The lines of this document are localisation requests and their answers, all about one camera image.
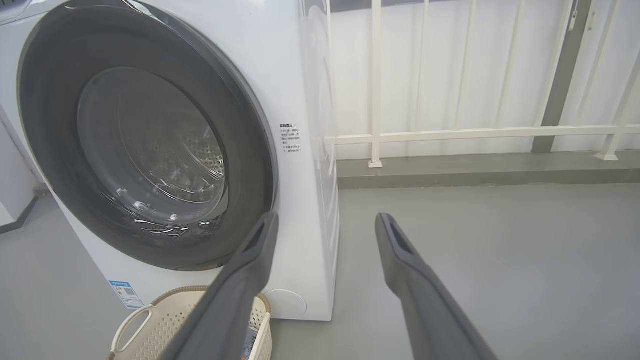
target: warning label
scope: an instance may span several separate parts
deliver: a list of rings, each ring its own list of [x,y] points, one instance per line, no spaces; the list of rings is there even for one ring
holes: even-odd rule
[[[122,300],[129,309],[139,309],[144,306],[138,294],[136,294],[128,282],[109,281],[109,283],[120,297],[120,300]]]
[[[280,124],[280,139],[284,152],[301,152],[300,130],[293,124]]]

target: door glass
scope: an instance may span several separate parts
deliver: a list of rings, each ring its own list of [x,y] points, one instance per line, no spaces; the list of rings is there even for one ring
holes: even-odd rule
[[[220,203],[220,144],[198,108],[159,76],[128,67],[101,72],[82,92],[77,121],[105,196],[141,221],[192,224]]]

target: baseboard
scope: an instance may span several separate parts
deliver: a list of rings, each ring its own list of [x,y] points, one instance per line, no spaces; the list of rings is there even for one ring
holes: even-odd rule
[[[595,158],[594,152],[551,154],[475,154],[368,160],[339,160],[338,187],[430,188],[526,184],[640,183],[640,151],[619,151],[618,161]]]
[[[29,217],[29,214],[31,214],[31,210],[33,210],[37,202],[38,202],[38,197],[33,197],[33,200],[31,200],[29,205],[27,205],[26,209],[24,209],[24,211],[20,214],[16,222],[12,222],[10,224],[0,226],[0,234],[4,234],[4,233],[8,233],[9,231],[20,229],[24,225],[24,222]]]

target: gray pillar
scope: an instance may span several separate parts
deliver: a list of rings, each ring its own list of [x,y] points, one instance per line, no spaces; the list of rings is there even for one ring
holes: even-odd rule
[[[542,126],[557,126],[560,124],[566,94],[569,92],[575,62],[578,60],[582,36],[587,24],[589,10],[591,9],[591,0],[573,0],[572,16],[573,10],[576,9],[576,3],[578,13],[575,25],[573,30],[569,31],[569,24],[567,24],[567,32],[560,52],[554,83],[551,86],[547,109],[545,109],[545,114],[542,118]],[[535,154],[551,152],[555,139],[555,136],[536,136],[533,140],[531,152]]]

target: white washing machine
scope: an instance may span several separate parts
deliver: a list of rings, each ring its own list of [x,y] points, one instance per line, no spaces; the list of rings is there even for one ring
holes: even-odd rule
[[[0,114],[125,305],[210,284],[275,209],[273,315],[331,320],[322,0],[3,4]]]

